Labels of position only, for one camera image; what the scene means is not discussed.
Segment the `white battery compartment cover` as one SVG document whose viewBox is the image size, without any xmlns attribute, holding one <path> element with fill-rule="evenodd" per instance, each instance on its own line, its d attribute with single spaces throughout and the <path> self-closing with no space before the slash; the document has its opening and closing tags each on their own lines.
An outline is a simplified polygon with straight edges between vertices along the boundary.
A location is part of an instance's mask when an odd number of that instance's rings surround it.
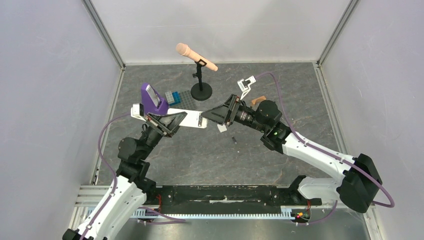
<svg viewBox="0 0 424 240">
<path fill-rule="evenodd" d="M 228 130 L 224 124 L 217 124 L 217 129 L 220 133 L 226 132 Z"/>
</svg>

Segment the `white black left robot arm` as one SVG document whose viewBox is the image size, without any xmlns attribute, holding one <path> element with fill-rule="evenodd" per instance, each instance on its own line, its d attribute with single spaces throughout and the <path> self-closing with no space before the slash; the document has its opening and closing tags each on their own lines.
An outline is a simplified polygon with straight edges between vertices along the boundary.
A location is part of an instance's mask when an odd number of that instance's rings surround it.
<svg viewBox="0 0 424 240">
<path fill-rule="evenodd" d="M 156 200 L 156 182 L 146 177 L 150 167 L 146 158 L 163 137 L 172 137 L 178 131 L 188 113 L 143 115 L 141 111 L 130 111 L 128 115 L 146 122 L 142 136 L 121 140 L 121 162 L 117 171 L 112 172 L 110 187 L 86 220 L 76 229 L 67 229 L 62 239 L 113 240 L 139 207 Z"/>
</svg>

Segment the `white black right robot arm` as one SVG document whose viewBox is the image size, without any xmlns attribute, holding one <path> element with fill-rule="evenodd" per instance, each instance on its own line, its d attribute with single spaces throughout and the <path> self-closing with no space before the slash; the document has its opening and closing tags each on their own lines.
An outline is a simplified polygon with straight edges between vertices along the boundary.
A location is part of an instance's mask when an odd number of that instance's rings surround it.
<svg viewBox="0 0 424 240">
<path fill-rule="evenodd" d="M 305 177 L 290 188 L 288 196 L 293 203 L 326 198 L 341 201 L 358 213 L 366 213 L 375 203 L 383 182 L 372 158 L 363 153 L 343 154 L 308 140 L 281 121 L 282 112 L 274 101 L 263 100 L 253 109 L 232 94 L 201 116 L 226 127 L 239 123 L 257 130 L 269 150 L 302 160 L 329 175 L 329 179 Z"/>
</svg>

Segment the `white remote control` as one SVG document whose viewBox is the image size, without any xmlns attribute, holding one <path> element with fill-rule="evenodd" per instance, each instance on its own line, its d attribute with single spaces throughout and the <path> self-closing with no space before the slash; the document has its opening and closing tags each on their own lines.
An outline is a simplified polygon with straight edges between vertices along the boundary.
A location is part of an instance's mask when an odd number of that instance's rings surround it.
<svg viewBox="0 0 424 240">
<path fill-rule="evenodd" d="M 179 124 L 181 127 L 205 129 L 208 125 L 208 120 L 202 117 L 202 111 L 187 110 L 178 108 L 169 108 L 167 111 L 168 115 L 186 112 L 187 115 Z"/>
</svg>

